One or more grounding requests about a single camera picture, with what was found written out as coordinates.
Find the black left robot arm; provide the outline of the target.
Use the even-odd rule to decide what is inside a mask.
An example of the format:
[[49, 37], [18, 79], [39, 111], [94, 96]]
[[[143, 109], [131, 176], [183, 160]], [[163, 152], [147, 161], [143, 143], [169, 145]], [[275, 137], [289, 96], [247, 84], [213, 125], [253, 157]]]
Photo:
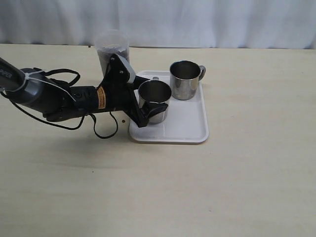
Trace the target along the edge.
[[101, 83], [76, 86], [80, 74], [70, 69], [45, 72], [39, 68], [18, 69], [0, 61], [0, 87], [14, 104], [42, 113], [46, 123], [61, 122], [90, 114], [123, 111], [139, 127], [167, 110], [166, 102], [138, 104], [134, 91], [147, 81], [135, 74], [130, 63], [112, 54]]

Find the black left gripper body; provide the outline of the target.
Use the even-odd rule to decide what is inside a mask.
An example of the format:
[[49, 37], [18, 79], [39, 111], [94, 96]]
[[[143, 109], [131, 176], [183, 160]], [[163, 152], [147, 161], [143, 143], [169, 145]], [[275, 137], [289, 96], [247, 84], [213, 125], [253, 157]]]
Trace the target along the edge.
[[126, 83], [126, 77], [119, 70], [119, 59], [112, 54], [103, 80], [96, 89], [98, 111], [123, 111], [138, 125], [145, 127], [149, 120], [144, 117], [133, 90], [133, 84]]

